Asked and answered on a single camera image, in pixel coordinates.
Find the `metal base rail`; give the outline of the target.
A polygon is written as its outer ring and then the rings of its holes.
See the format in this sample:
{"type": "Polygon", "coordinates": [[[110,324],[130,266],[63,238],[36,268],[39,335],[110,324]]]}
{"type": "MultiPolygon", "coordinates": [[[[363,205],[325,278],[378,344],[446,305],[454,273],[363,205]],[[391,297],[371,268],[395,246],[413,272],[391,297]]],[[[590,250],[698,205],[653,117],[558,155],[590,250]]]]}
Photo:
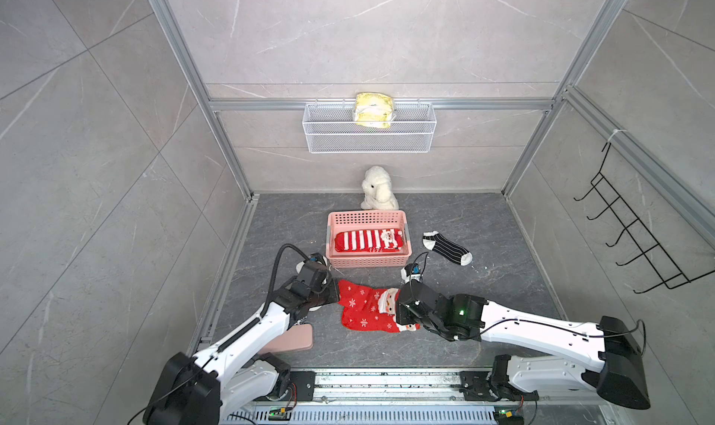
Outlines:
{"type": "Polygon", "coordinates": [[[295,400],[257,400],[224,424],[621,424],[594,394],[499,400],[479,368],[298,368],[295,400]]]}

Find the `red white santa sock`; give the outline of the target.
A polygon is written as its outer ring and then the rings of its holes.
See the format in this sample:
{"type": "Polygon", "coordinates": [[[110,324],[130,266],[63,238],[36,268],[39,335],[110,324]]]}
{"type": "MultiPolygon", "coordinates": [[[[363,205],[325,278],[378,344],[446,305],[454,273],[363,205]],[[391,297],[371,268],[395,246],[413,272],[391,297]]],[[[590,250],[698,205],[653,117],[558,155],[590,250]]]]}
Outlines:
{"type": "Polygon", "coordinates": [[[333,240],[337,253],[398,253],[404,244],[400,229],[356,229],[340,232],[333,240]]]}

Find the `black wall hook rack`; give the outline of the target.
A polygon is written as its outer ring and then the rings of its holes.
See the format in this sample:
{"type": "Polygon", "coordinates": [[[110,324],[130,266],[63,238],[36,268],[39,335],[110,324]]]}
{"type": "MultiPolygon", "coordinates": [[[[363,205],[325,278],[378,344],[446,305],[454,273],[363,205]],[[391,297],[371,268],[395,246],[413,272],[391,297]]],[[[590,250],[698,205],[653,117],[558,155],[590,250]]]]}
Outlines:
{"type": "Polygon", "coordinates": [[[633,289],[632,292],[635,295],[644,295],[661,287],[666,290],[675,290],[713,276],[714,270],[708,270],[697,276],[688,276],[662,242],[657,239],[653,229],[646,225],[642,217],[616,189],[616,186],[604,173],[611,149],[610,142],[603,145],[597,172],[588,182],[587,190],[581,196],[574,197],[573,200],[576,203],[584,203],[590,196],[594,196],[601,202],[600,212],[586,214],[588,221],[598,220],[606,214],[614,218],[619,227],[618,235],[610,242],[604,243],[607,248],[616,248],[625,238],[636,247],[637,252],[628,260],[616,261],[618,268],[627,268],[635,262],[644,260],[648,268],[655,274],[657,279],[654,283],[644,289],[633,289]]]}

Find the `pink plastic basket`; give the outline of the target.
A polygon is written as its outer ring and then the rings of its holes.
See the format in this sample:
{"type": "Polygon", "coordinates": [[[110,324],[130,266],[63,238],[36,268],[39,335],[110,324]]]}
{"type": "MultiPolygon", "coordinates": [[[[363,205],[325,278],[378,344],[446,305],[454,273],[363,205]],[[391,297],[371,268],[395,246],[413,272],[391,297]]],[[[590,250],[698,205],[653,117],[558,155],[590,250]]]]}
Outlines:
{"type": "Polygon", "coordinates": [[[402,210],[341,211],[328,216],[326,256],[335,268],[403,267],[412,254],[402,210]]]}

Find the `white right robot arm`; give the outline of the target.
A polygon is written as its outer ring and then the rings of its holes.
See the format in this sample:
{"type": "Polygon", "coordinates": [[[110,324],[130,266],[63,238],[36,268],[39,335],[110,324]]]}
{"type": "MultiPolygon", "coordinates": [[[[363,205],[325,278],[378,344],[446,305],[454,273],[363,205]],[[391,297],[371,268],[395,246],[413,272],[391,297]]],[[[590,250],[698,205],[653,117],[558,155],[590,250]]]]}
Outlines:
{"type": "Polygon", "coordinates": [[[419,281],[396,297],[398,324],[418,324],[446,341],[487,341],[518,346],[536,358],[495,357],[489,382],[500,398],[533,397],[547,389],[593,391],[635,410],[650,408],[644,349],[632,329],[605,316],[574,323],[523,313],[471,295],[447,298],[419,281]]]}

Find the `red snowflake sock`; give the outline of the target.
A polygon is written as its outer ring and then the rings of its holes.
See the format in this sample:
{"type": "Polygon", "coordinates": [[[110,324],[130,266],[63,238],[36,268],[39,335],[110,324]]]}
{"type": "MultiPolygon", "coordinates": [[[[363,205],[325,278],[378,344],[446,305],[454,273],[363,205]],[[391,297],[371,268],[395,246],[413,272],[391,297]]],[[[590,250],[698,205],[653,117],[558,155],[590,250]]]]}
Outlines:
{"type": "Polygon", "coordinates": [[[419,324],[397,323],[398,288],[374,289],[341,280],[338,289],[338,304],[344,308],[342,324],[350,330],[396,334],[420,329],[419,324]]]}

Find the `pink case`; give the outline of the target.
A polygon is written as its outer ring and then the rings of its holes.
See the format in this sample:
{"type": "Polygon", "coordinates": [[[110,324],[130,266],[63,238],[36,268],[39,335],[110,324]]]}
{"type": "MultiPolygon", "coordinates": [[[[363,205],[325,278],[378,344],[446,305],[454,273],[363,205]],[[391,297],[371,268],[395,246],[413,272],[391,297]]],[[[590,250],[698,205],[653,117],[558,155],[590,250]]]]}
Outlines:
{"type": "Polygon", "coordinates": [[[270,341],[259,354],[308,351],[314,346],[314,331],[311,324],[299,324],[270,341]]]}

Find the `yellow packet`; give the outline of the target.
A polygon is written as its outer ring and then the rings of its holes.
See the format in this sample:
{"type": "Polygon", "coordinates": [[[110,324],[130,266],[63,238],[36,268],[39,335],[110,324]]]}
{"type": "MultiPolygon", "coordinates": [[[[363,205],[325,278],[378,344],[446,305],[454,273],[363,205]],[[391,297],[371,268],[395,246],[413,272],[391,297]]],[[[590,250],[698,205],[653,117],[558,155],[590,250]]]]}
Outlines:
{"type": "Polygon", "coordinates": [[[387,129],[395,118],[394,100],[382,93],[358,93],[353,121],[361,127],[387,129]]]}

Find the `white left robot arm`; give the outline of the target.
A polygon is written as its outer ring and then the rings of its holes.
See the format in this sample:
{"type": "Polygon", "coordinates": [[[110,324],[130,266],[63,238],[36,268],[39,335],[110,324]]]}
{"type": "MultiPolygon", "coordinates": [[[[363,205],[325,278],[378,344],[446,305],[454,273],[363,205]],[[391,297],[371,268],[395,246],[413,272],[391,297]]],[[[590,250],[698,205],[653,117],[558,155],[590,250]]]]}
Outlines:
{"type": "Polygon", "coordinates": [[[144,424],[218,424],[256,398],[285,394],[292,387],[290,365],[262,348],[303,322],[310,310],[338,300],[329,259],[283,244],[261,309],[210,347],[171,357],[148,405],[133,418],[144,424]]]}

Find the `white plush toy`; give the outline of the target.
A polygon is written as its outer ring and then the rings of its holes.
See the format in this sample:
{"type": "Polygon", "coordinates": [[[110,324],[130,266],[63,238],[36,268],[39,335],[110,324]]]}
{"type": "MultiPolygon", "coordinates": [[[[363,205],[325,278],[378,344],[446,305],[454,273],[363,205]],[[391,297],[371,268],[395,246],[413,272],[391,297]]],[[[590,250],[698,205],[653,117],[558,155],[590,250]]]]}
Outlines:
{"type": "Polygon", "coordinates": [[[398,210],[398,201],[392,191],[389,173],[381,166],[372,166],[365,172],[362,181],[364,200],[360,204],[363,210],[398,210]]]}

